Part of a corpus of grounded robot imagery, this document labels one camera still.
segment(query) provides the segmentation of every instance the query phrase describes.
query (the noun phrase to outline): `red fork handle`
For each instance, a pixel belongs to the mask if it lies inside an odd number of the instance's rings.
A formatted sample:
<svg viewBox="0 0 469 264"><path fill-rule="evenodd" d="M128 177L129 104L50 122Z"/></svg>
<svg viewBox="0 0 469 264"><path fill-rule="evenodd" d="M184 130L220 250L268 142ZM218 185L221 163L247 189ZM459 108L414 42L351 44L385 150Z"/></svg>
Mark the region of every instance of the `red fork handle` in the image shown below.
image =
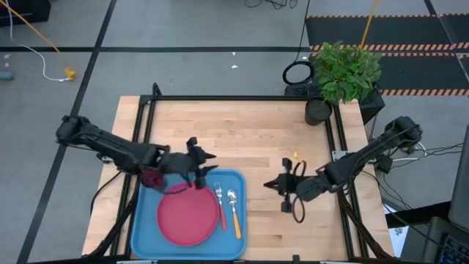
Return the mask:
<svg viewBox="0 0 469 264"><path fill-rule="evenodd" d="M226 220L225 220L225 213L223 212L223 206L220 205L220 218L221 218L221 228L226 230Z"/></svg>

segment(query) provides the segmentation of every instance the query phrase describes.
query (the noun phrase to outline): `pink plate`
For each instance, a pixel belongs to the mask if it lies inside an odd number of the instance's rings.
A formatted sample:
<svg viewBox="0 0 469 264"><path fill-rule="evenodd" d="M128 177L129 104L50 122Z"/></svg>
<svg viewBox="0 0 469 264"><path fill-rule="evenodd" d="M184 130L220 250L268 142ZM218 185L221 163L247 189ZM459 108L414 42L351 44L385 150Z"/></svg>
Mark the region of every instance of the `pink plate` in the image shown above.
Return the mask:
<svg viewBox="0 0 469 264"><path fill-rule="evenodd" d="M168 192L178 191L187 186L181 183ZM161 234L178 246L195 246L207 239L218 223L218 200L205 187L196 190L188 188L180 194L165 195L161 200L156 221Z"/></svg>

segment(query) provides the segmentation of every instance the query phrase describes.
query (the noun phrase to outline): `white cable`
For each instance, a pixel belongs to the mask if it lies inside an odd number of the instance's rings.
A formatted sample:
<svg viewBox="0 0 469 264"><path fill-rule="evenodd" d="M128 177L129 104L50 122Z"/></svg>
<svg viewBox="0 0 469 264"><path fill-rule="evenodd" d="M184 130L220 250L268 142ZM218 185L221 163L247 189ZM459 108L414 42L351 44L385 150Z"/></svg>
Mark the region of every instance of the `white cable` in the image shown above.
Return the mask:
<svg viewBox="0 0 469 264"><path fill-rule="evenodd" d="M8 3L8 0L6 0L6 3L7 3L7 6L9 7L10 6L10 3ZM44 56L42 54L40 54L39 52L35 51L34 49L28 47L27 45L23 45L21 43L17 43L14 39L13 39L13 15L12 15L12 12L10 11L10 9L8 9L8 15L10 16L10 39L13 41L14 44L16 45L19 45L20 47L23 47L23 48L27 48L29 49L30 51L36 53L37 55L39 55L41 57L41 59L43 59L43 75L46 79L48 79L49 81L69 81L70 79L69 78L61 78L61 79L54 79L54 78L49 78L46 74L45 74L45 59L44 59Z"/></svg>
<svg viewBox="0 0 469 264"><path fill-rule="evenodd" d="M418 159L421 159L421 158L425 158L428 153L426 152L426 148L424 147L424 145L422 143L418 143L421 147L422 147L422 150L424 150L425 154L423 157L420 157L420 158L398 158L398 159L395 159L393 161L416 161Z"/></svg>

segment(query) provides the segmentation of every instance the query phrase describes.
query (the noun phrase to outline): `wooden table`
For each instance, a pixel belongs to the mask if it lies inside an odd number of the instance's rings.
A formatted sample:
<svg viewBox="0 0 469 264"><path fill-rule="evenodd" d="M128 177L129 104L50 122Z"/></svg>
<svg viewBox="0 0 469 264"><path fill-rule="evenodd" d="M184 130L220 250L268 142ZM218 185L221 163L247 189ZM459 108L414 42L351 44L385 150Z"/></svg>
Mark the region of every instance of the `wooden table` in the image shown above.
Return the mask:
<svg viewBox="0 0 469 264"><path fill-rule="evenodd" d="M121 97L112 133L131 140L139 97ZM308 162L307 175L330 160L324 124L304 122L305 101L181 101L157 102L151 143L169 144L172 151L186 152L185 142L197 136L199 145L217 158L208 164L241 171L247 184L247 241L244 260L346 260L339 205L335 194L325 193L305 203L306 219L296 224L291 214L280 212L282 197L262 186L283 171L281 159L298 152ZM366 134L356 101L340 105L350 150L366 145ZM144 112L141 138L148 107ZM338 146L335 120L331 117ZM374 174L372 167L365 170ZM115 175L113 164L103 166L100 186ZM123 177L105 188L95 202L83 253L90 253L116 220ZM392 245L377 183L362 174L355 180L365 226L387 253ZM355 255L359 255L353 224ZM127 225L121 236L126 238ZM119 253L124 252L121 239Z"/></svg>

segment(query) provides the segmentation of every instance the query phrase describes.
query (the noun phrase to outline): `green plant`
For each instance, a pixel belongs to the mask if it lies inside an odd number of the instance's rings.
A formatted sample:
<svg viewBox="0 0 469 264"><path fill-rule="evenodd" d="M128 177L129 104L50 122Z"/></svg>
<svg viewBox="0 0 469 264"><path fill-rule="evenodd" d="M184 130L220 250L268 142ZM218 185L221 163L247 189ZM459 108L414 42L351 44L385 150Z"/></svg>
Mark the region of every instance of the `green plant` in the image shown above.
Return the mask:
<svg viewBox="0 0 469 264"><path fill-rule="evenodd" d="M340 45L341 41L324 43L315 59L322 96L333 102L363 100L373 90L372 83L380 78L381 55L357 47L340 49Z"/></svg>

